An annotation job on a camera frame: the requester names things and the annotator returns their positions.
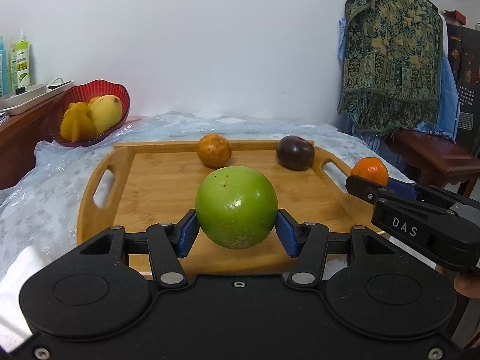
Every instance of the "bottle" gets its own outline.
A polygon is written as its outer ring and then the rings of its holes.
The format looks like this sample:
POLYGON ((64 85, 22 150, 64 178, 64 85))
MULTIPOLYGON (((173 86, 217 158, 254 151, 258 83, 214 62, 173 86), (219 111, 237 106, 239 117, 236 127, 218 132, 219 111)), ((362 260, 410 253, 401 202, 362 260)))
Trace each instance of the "bottle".
POLYGON ((12 92, 15 92, 15 89, 18 88, 18 78, 17 78, 17 44, 15 42, 15 36, 10 37, 10 89, 12 92))
POLYGON ((17 43, 17 79, 18 87, 30 86, 30 61, 28 59, 28 41, 25 30, 20 33, 20 42, 17 43))
POLYGON ((9 93, 7 51, 3 44, 3 35, 0 35, 0 96, 9 93))

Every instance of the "plastic bowl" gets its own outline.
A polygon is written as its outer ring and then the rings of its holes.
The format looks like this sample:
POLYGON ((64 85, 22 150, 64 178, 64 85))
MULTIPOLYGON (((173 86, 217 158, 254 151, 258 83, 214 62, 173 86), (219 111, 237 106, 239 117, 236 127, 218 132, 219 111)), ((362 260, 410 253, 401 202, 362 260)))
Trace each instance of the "plastic bowl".
POLYGON ((129 110, 130 97, 123 85, 113 84, 102 79, 97 79, 85 85, 74 86, 65 92, 65 95, 52 107, 50 111, 48 120, 49 133, 54 138, 54 140, 56 140, 62 146, 92 146, 96 143, 102 142, 112 132, 122 127, 125 124, 125 120, 127 119, 129 110), (116 125, 109 128, 107 131, 100 134, 98 137, 93 138, 92 140, 83 140, 77 142, 73 140, 63 139, 60 136, 60 124, 62 123, 63 114, 67 110, 68 104, 79 102, 88 103, 92 97, 104 95, 115 95, 120 99, 122 105, 121 120, 116 125))

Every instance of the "wooden tray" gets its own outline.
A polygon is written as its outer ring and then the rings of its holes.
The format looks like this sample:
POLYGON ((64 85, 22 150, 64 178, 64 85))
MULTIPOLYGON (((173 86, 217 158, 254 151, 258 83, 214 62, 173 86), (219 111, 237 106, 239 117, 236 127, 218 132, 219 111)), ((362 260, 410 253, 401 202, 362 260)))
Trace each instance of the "wooden tray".
MULTIPOLYGON (((315 147, 315 161, 304 172, 277 163, 276 140, 232 141, 229 165, 243 165, 262 172, 272 183, 278 205, 299 222, 316 221, 331 231, 349 232, 352 225, 370 223, 373 207, 343 193, 323 167, 333 163, 345 176, 350 168, 328 151, 315 147)), ((195 207, 198 185, 212 169, 197 156, 198 142, 121 143, 114 145, 88 181, 80 205, 77 242, 84 242, 105 228, 122 225, 127 232, 140 232, 154 223, 177 223, 195 207), (115 176, 105 206, 95 205, 93 196, 105 172, 115 176)), ((288 257, 275 230, 259 245, 229 250, 214 244, 199 232, 188 257, 181 259, 189 277, 197 273, 250 274, 290 270, 288 257)), ((148 275, 148 256, 131 255, 130 266, 148 275)))

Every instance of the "tray handle hole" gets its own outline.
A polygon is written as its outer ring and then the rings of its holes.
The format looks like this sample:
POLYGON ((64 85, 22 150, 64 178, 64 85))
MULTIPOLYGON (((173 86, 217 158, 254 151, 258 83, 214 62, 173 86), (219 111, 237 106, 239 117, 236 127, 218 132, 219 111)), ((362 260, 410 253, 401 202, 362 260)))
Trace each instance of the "tray handle hole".
POLYGON ((110 191, 115 181, 115 176, 110 169, 105 169, 100 182, 98 183, 97 189, 93 194, 93 203, 100 209, 105 207, 105 203, 109 198, 110 191))
POLYGON ((337 165, 335 165, 333 162, 327 162, 325 165, 323 165, 323 171, 343 193, 347 192, 347 189, 345 188, 347 177, 337 167, 337 165))

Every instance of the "orange fruit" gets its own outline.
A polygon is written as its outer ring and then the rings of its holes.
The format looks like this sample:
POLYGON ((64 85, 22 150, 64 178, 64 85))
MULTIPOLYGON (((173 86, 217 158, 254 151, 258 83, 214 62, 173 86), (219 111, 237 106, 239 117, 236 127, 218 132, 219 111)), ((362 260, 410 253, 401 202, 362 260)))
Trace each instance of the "orange fruit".
POLYGON ((198 143, 197 154, 210 168, 224 167, 232 156, 229 141, 218 134, 205 135, 198 143))
POLYGON ((388 184, 388 170, 376 157, 362 158, 355 164, 350 174, 383 186, 388 184))

